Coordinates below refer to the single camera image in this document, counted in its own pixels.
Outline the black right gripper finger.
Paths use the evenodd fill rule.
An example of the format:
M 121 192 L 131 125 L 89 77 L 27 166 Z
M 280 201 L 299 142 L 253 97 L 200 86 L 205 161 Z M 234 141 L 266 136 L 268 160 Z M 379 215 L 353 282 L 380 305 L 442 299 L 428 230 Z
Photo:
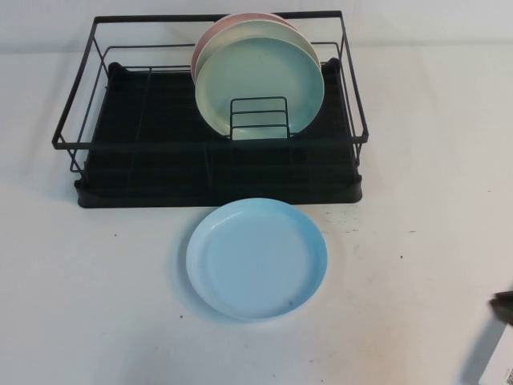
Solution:
M 504 323 L 513 323 L 513 291 L 494 294 L 489 305 L 495 317 Z

